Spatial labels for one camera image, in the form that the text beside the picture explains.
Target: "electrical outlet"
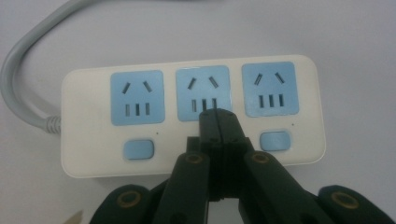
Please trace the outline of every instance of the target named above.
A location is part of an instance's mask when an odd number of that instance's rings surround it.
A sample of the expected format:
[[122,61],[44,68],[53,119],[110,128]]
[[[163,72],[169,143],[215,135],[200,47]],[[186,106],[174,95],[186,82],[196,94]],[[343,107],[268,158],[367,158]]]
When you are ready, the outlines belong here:
[[299,111],[293,63],[248,63],[242,67],[245,111],[250,117],[294,115]]
[[207,109],[231,111],[230,74],[226,66],[181,68],[176,72],[177,116],[180,121],[198,120]]
[[73,177],[170,174],[200,134],[190,120],[213,107],[232,110],[251,145],[283,165],[324,154],[317,69],[286,55],[73,71],[62,86],[62,166]]
[[165,119],[161,71],[115,73],[110,85],[114,125],[161,123]]

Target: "socket hole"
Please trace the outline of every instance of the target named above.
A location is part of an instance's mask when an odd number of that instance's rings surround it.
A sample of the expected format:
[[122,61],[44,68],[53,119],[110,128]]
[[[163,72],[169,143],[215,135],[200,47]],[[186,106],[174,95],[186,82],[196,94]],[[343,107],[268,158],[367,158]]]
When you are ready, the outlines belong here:
[[270,95],[270,107],[274,107],[274,95]]
[[277,77],[277,80],[279,80],[281,84],[285,83],[285,80],[283,80],[283,77],[279,73],[276,73],[275,76]]
[[264,97],[262,95],[259,96],[260,108],[264,108]]
[[122,89],[122,93],[123,93],[123,94],[125,94],[125,93],[128,91],[129,86],[131,86],[131,83],[127,82],[127,83],[125,84],[124,88]]
[[259,74],[259,75],[256,77],[256,81],[254,81],[254,85],[258,86],[259,83],[260,83],[260,80],[262,80],[262,74]]
[[149,85],[149,83],[147,81],[144,81],[143,85],[145,85],[146,90],[148,90],[148,92],[152,92],[152,88],[150,87],[150,85]]
[[197,101],[192,100],[191,104],[192,104],[192,112],[197,112]]
[[209,80],[212,83],[213,87],[217,88],[219,86],[219,84],[216,82],[216,80],[213,77],[210,77]]
[[280,106],[284,106],[284,102],[283,102],[283,94],[279,94],[279,105]]
[[216,98],[212,99],[212,105],[213,105],[213,108],[215,108],[215,109],[218,108],[218,100],[216,100]]
[[135,112],[136,112],[137,116],[140,116],[140,105],[139,104],[135,105]]
[[202,100],[202,110],[206,111],[206,99]]
[[149,115],[149,103],[146,103],[146,115]]
[[192,89],[192,86],[194,85],[194,83],[195,83],[196,80],[197,80],[197,79],[196,79],[195,77],[192,78],[192,80],[190,81],[189,87],[188,87],[189,90]]
[[125,116],[126,117],[131,116],[131,108],[129,105],[125,105]]

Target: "screw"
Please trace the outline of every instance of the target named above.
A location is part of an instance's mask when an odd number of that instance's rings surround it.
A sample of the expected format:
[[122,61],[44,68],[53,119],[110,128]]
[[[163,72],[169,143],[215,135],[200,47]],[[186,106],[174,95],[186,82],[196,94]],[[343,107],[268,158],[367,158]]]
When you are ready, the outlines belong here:
[[139,192],[137,192],[135,190],[129,190],[129,191],[123,192],[117,198],[117,204],[121,208],[130,208],[130,207],[133,207],[133,206],[139,204],[141,199],[142,199],[142,195]]
[[262,163],[262,164],[267,163],[270,160],[266,155],[264,155],[260,152],[254,153],[251,156],[251,159],[253,159],[255,162]]

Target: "blue socket panel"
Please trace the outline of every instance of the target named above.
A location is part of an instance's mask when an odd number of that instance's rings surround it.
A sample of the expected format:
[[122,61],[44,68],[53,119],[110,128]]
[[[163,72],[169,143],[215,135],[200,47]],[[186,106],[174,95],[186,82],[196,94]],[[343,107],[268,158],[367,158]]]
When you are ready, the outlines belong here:
[[161,123],[165,119],[163,73],[139,71],[111,76],[111,121],[116,126]]
[[245,111],[249,117],[298,113],[299,103],[293,63],[244,64],[242,78]]
[[178,69],[178,119],[198,120],[201,112],[211,108],[232,111],[228,67],[216,65]]

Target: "gray cable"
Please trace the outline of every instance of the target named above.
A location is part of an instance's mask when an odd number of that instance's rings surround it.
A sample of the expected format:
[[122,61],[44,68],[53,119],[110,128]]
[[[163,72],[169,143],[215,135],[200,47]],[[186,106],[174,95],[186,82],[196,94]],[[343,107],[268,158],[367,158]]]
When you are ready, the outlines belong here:
[[61,118],[58,116],[40,118],[24,105],[15,95],[13,77],[18,72],[24,54],[38,39],[72,13],[96,1],[98,0],[70,0],[66,2],[18,41],[3,63],[0,72],[0,91],[6,105],[17,117],[47,133],[61,132]]

